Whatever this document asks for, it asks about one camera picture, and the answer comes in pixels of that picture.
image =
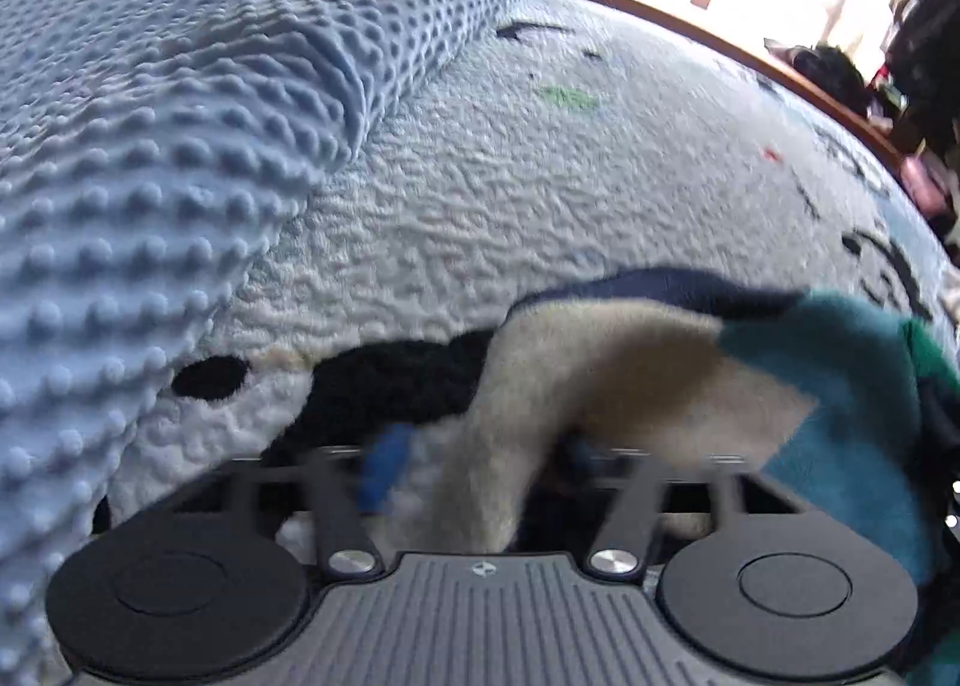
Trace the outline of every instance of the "bed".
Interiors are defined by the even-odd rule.
[[[315,369],[344,352],[657,263],[857,295],[954,352],[946,256],[875,157],[649,23],[581,0],[66,1],[13,0],[0,34],[11,677],[104,497],[123,521],[322,423]]]

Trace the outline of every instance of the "green patch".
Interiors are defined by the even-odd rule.
[[[547,103],[554,104],[555,107],[561,109],[579,109],[580,112],[587,112],[589,109],[596,109],[600,106],[600,102],[596,98],[577,88],[543,85],[534,92]]]
[[[910,352],[917,379],[938,379],[954,394],[960,394],[960,379],[957,379],[953,366],[944,358],[940,346],[926,332],[920,320],[917,318],[904,320],[901,323],[901,336]]]

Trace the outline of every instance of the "navy blue fabric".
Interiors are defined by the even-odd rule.
[[[570,299],[651,299],[724,320],[758,320],[779,317],[800,298],[803,291],[747,288],[701,269],[653,266],[533,293],[514,304],[511,312],[540,302]]]

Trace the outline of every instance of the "black spot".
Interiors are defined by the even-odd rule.
[[[860,244],[860,240],[856,238],[852,233],[844,233],[840,236],[840,239],[843,241],[843,246],[847,248],[847,252],[852,256],[860,257],[860,253],[863,251],[863,245]]]
[[[287,465],[323,445],[362,445],[392,423],[428,424],[466,412],[491,337],[492,328],[448,345],[382,342],[323,360],[301,414],[261,459]]]
[[[100,503],[93,511],[93,533],[103,534],[110,529],[110,505],[107,497],[100,499]]]
[[[216,402],[240,390],[248,369],[235,355],[214,355],[181,369],[170,387],[178,396]]]
[[[502,28],[496,29],[497,38],[505,38],[510,41],[520,41],[520,32],[521,31],[557,31],[564,32],[568,34],[573,32],[570,28],[565,28],[563,25],[548,25],[542,22],[527,22],[526,20],[517,19],[504,25]]]

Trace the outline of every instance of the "metal screw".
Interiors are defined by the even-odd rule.
[[[590,566],[599,573],[627,574],[640,566],[637,557],[627,550],[597,550],[590,557]]]
[[[363,574],[376,566],[376,557],[366,550],[338,550],[330,556],[328,564],[340,574]]]
[[[714,454],[710,456],[710,461],[714,464],[742,464],[744,463],[743,456],[737,456],[736,454]]]

